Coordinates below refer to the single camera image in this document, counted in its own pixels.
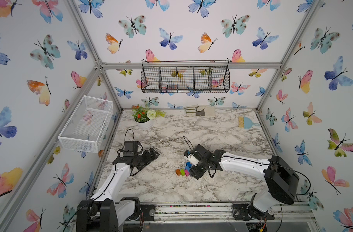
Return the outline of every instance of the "wall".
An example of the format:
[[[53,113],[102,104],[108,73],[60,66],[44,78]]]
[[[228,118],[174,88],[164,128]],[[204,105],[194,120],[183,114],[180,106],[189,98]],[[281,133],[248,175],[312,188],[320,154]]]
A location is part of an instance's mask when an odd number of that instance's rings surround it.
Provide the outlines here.
[[[323,54],[320,49],[311,50],[315,30],[321,28],[324,33],[326,27],[331,28],[328,33],[339,33],[339,38],[331,41],[331,48]],[[287,75],[286,80],[281,81],[281,76],[277,80],[271,91],[272,97],[268,98],[262,108],[264,115],[262,118],[266,119],[268,108],[270,113],[273,112],[277,121],[272,126],[269,121],[266,121],[266,125],[273,138],[278,133],[280,142],[278,145],[283,151],[279,152],[279,155],[292,168],[305,173],[310,178],[312,184],[310,193],[315,193],[308,199],[303,197],[303,200],[310,201],[320,228],[324,228],[327,232],[352,231],[342,226],[353,226],[353,145],[348,144],[353,143],[353,81],[347,80],[347,78],[353,80],[353,0],[327,1],[317,11],[302,37],[302,42],[305,48],[293,55],[286,64],[292,68],[292,72]],[[343,57],[343,63],[335,64],[340,56]],[[327,74],[326,77],[333,77],[335,75],[330,71],[336,69],[336,75],[339,75],[345,68],[345,73],[337,77],[339,84],[330,86],[331,80],[326,80],[325,74]],[[310,90],[305,93],[302,88],[298,90],[297,76],[300,75],[303,78],[308,70],[312,70],[313,75],[310,80]],[[288,97],[283,100],[283,105],[276,99],[279,90],[282,90],[283,94],[288,94]],[[313,116],[317,116],[322,122],[314,118],[312,125],[307,123],[308,117],[304,117],[303,113],[308,111],[310,102],[316,113]],[[295,116],[292,121],[296,123],[297,128],[287,132],[281,118],[289,108],[291,117]],[[329,143],[332,143],[328,142],[332,140],[329,129],[335,130],[340,140],[344,136],[346,140],[350,140],[339,146],[341,149],[338,152],[334,151],[335,147],[328,149]],[[297,152],[294,148],[300,146],[303,140],[305,150],[301,151],[299,148],[301,152]],[[298,154],[301,153],[307,153],[306,156],[312,165],[305,161],[302,165],[298,162],[300,157]],[[340,156],[339,153],[345,153],[345,156]],[[332,167],[336,170],[335,179],[332,179]],[[336,186],[336,189],[326,181],[322,171],[327,178],[331,176],[330,182]],[[322,204],[323,207],[314,205],[313,202]]]

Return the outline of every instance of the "orange butterfly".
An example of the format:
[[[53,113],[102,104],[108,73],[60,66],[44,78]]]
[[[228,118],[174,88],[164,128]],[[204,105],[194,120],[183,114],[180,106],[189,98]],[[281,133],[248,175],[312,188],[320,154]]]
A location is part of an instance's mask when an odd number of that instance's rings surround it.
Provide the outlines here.
[[[216,38],[213,42],[211,42],[210,37],[205,33],[202,34],[201,36],[201,43],[202,45],[198,47],[198,50],[200,51],[200,53],[204,53],[206,51],[208,51],[211,46],[214,44],[215,41],[217,41],[218,39]]]
[[[39,98],[40,104],[49,105],[51,92],[49,89],[48,77],[45,77],[45,81],[46,81],[46,84],[38,81],[28,80],[27,85],[33,93],[36,93],[36,95],[40,94],[40,98]]]

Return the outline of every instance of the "pink butterfly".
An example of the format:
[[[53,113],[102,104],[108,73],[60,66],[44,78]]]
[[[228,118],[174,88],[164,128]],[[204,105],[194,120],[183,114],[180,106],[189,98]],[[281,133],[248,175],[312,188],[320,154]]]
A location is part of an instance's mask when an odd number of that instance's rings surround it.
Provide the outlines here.
[[[286,111],[286,115],[283,115],[281,119],[281,121],[285,123],[285,131],[287,132],[290,132],[290,128],[297,129],[296,123],[292,120],[293,118],[295,118],[295,116],[294,115],[292,117],[290,116],[291,116],[291,109],[289,108]]]
[[[326,179],[325,181],[328,182],[338,194],[340,192],[337,190],[337,188],[335,188],[335,186],[349,187],[349,182],[343,179],[338,179],[335,181],[336,172],[336,169],[331,166],[327,167],[327,171],[325,169],[322,169],[322,175]]]
[[[51,16],[55,16],[59,21],[62,21],[63,14],[56,8],[58,0],[32,0],[36,6],[41,5],[40,15],[43,17],[45,22],[51,24]]]
[[[242,85],[243,82],[241,82],[239,85],[235,82],[232,82],[232,89],[229,91],[230,94],[234,94],[235,92],[238,93],[238,95],[242,95],[245,92],[243,90],[247,90],[250,85]]]
[[[53,177],[58,179],[59,181],[54,183],[52,186],[50,186],[50,188],[48,188],[46,192],[50,193],[53,196],[56,194],[56,192],[58,192],[58,197],[61,197],[61,198],[65,197],[65,195],[67,195],[67,191],[65,190],[65,187],[67,187],[67,184],[72,183],[74,178],[74,175],[73,174],[68,175],[68,172],[69,172],[69,167],[68,167],[68,164],[66,163],[62,170],[62,176],[59,178],[58,175],[55,174],[56,177]]]
[[[281,102],[282,105],[283,105],[283,104],[284,104],[284,103],[283,103],[283,100],[285,100],[285,99],[287,98],[287,94],[282,95],[282,90],[279,90],[279,91],[278,91],[278,94],[276,95],[276,98],[277,98],[277,100],[278,100],[279,102]]]

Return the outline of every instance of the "marble surface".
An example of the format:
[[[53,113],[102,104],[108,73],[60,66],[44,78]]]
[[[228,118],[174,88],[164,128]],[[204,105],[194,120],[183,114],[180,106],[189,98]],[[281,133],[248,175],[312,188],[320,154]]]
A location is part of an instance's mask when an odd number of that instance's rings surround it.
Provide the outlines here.
[[[156,118],[149,131],[139,129],[131,114],[127,110],[122,114],[99,186],[110,173],[127,129],[134,131],[134,140],[140,141],[145,149],[153,147],[160,156],[126,180],[116,201],[125,196],[139,197],[141,202],[249,201],[266,186],[255,177],[237,172],[217,171],[214,178],[205,173],[199,180],[175,174],[187,162],[184,152],[189,148],[183,136],[194,146],[201,144],[210,151],[221,149],[246,157],[270,158],[273,153],[261,127],[238,127],[240,116],[258,123],[254,110],[216,109],[216,117],[212,118],[186,117],[184,110],[166,110],[166,117]],[[132,139],[131,131],[126,137]]]

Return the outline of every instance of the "butterfly wallpaper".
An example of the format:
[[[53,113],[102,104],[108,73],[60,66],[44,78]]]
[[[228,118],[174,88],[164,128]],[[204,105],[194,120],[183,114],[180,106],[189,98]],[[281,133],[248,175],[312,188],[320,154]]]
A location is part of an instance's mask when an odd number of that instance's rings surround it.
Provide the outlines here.
[[[312,2],[303,0],[297,12],[308,11]],[[300,178],[297,193],[304,194],[299,197],[309,203],[321,231],[328,232],[353,232],[351,44],[353,2],[327,1],[296,42],[273,87],[265,89],[272,97],[261,108],[277,154],[308,176],[310,182]]]

